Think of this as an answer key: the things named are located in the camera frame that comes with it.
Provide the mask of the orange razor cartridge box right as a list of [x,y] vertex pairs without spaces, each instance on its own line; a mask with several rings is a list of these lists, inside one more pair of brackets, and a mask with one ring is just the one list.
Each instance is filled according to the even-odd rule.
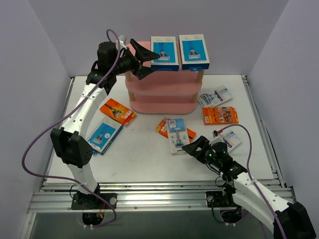
[[239,119],[234,107],[202,108],[204,125],[237,124]]

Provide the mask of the aluminium front rail frame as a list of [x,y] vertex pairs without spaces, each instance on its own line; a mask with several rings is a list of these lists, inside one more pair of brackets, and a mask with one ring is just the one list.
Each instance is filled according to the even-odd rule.
[[[252,174],[277,196],[291,202],[294,192],[286,188],[270,140],[253,104],[247,81],[240,75],[206,75],[202,90],[225,85],[233,95],[243,127],[233,127],[242,143],[232,157],[245,164],[252,153]],[[206,192],[217,191],[220,179],[189,155],[172,155],[168,140],[156,132],[161,115],[137,117],[119,134],[104,155],[91,159],[101,190],[117,194],[117,211],[205,210]]]

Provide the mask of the pink three-tier shelf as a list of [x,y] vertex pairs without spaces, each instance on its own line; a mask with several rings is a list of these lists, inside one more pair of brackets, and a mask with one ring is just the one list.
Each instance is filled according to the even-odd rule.
[[139,80],[125,73],[131,108],[142,114],[186,115],[195,110],[204,70],[155,71]]

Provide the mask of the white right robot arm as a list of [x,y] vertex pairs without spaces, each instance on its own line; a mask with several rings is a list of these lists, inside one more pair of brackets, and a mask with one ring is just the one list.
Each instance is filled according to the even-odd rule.
[[202,164],[214,166],[225,180],[221,199],[238,205],[263,223],[276,239],[315,239],[317,237],[306,208],[291,203],[249,175],[248,169],[228,153],[225,142],[210,142],[201,136],[182,149]]

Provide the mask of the clear blister razor pack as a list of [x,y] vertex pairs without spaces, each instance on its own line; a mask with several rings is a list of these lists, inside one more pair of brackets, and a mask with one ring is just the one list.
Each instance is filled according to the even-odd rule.
[[183,154],[183,146],[190,144],[184,119],[166,120],[166,130],[171,154]]

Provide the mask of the white gillette pack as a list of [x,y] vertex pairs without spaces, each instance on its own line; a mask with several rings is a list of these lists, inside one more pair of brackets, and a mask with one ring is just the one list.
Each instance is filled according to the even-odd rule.
[[232,95],[225,85],[221,85],[209,93],[202,93],[197,96],[197,100],[202,107],[217,107],[230,99],[232,99]]
[[226,144],[228,151],[232,151],[234,148],[239,146],[242,140],[237,136],[234,131],[228,131],[226,133],[220,133],[223,142]]

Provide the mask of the orange Gillette box centre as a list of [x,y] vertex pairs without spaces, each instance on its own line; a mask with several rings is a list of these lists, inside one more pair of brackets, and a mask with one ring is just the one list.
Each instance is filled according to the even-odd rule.
[[[161,122],[159,123],[159,125],[156,127],[157,132],[164,136],[165,138],[168,138],[168,133],[167,133],[167,129],[166,129],[166,121],[169,120],[169,118],[164,117]],[[196,137],[196,132],[190,130],[189,128],[187,128],[187,134],[188,134],[188,138],[189,138],[189,142],[192,142],[195,137]]]

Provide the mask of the white Gillette pack upper right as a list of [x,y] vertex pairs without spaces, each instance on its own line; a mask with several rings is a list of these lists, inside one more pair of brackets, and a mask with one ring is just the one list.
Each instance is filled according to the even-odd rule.
[[221,85],[209,93],[202,93],[197,96],[197,100],[202,107],[217,107],[230,99],[232,99],[232,95],[225,85]]

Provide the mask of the white Gillette pack lower right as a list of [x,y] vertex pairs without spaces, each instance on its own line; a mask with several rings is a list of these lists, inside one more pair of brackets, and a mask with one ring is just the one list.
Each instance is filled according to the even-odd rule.
[[226,133],[220,133],[223,142],[226,144],[228,151],[232,151],[234,148],[239,146],[242,140],[237,136],[234,131],[228,131]]

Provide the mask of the blue Harry's razor box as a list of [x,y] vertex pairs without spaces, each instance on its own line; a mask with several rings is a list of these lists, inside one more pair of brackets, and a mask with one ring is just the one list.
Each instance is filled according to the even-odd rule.
[[181,69],[202,71],[209,69],[210,60],[203,34],[179,35]]

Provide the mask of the orange Gillette Fusion box left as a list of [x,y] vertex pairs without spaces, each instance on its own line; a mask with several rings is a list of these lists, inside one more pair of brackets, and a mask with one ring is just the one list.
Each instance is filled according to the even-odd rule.
[[104,115],[120,123],[122,126],[127,126],[136,117],[136,113],[133,110],[112,98],[109,98],[100,107],[100,111]]

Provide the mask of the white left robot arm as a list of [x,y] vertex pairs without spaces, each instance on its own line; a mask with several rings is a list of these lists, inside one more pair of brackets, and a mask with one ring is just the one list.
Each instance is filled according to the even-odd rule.
[[50,133],[57,157],[67,165],[76,181],[77,191],[73,199],[80,209],[98,209],[104,205],[100,186],[89,163],[93,148],[85,139],[95,112],[116,83],[118,75],[131,72],[141,80],[153,72],[143,63],[160,57],[134,39],[130,40],[130,44],[135,53],[122,43],[106,41],[99,44],[97,60],[87,76],[76,108],[69,113],[60,128],[54,128]]

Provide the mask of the blue Harry's box front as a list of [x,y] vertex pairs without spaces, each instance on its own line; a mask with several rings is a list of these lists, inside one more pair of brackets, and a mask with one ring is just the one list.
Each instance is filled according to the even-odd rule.
[[175,36],[151,36],[151,51],[159,55],[159,58],[151,61],[153,71],[179,70]]

